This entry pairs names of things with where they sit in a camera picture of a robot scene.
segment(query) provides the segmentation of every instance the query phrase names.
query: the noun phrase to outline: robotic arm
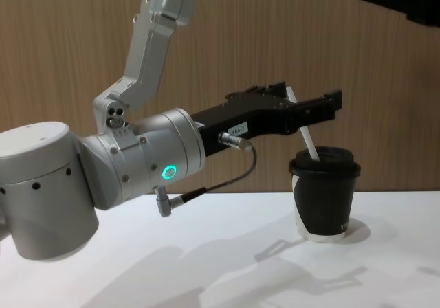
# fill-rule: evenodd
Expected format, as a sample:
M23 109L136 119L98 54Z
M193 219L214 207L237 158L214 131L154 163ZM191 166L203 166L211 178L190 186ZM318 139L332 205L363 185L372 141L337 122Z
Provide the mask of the robotic arm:
M173 109L129 124L128 110L155 95L170 38L189 21L195 2L142 0L124 75L94 100L96 135L77 137L60 122L0 134L0 210L21 256L46 259L81 246L98 228L95 208L152 190L168 216L189 199L170 201L164 188L201 171L206 157L230 146L247 149L258 135L290 135L336 117L340 91L294 104L281 82L231 93L194 115Z

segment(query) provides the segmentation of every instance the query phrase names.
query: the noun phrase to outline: cable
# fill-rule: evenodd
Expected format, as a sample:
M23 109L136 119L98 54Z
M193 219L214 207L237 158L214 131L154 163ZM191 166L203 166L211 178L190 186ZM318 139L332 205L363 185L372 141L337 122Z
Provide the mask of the cable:
M251 167L242 175L235 177L234 179L230 179L229 181L225 181L222 182L220 184L216 184L215 186L211 186L209 188L198 188L196 190L184 193L181 196L178 196L176 198L173 198L171 200L175 201L176 203L176 207L180 206L182 204L188 203L190 200L193 200L194 198L197 198L205 193L210 193L214 190L223 188L224 186L229 186L230 184L236 183L246 177L248 177L250 174L252 174L252 172L255 170L256 167L256 161L257 161L257 153L255 148L251 145L251 148L249 148L247 151L251 151L252 152L252 156L253 156L253 160L252 160L252 165Z

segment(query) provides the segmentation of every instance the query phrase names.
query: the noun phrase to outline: black paper cup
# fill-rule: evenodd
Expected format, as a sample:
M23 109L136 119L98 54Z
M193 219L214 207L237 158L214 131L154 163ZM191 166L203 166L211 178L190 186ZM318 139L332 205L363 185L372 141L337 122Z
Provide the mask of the black paper cup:
M320 161L303 150L289 163L296 225L304 239L334 242L345 237L360 165L343 148L319 146Z

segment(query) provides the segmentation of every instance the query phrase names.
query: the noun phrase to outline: black cable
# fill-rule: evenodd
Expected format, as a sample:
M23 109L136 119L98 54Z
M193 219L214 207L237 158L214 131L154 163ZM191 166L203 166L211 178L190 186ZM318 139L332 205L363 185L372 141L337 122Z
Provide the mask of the black cable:
M244 174L242 174L242 175L240 175L238 177L235 177L234 179L230 179L229 181L225 181L225 182L222 182L220 184L216 184L215 186L211 186L209 188L203 187L203 188L199 188L199 189L193 190L191 192L184 193L182 196L180 196L180 198L183 201L183 203L187 203L190 200L193 200L194 198L197 198L197 197L199 197L199 196L201 196L201 195L203 195L205 193L210 193L210 192L212 192L214 190L223 188L224 186L229 186L230 184L233 184L235 182L238 182L238 181L248 177L255 170L256 161L257 161L257 154L256 154L256 150L255 150L254 147L251 148L251 152L252 152L252 155L253 155L254 159L252 160L251 167Z

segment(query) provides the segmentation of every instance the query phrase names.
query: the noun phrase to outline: white label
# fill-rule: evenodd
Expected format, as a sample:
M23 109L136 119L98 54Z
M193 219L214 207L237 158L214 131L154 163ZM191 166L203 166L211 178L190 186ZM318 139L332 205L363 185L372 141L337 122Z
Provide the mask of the white label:
M247 133L248 131L249 129L247 122L244 122L243 124L238 124L228 129L228 133L233 136L240 136L243 135L244 133Z

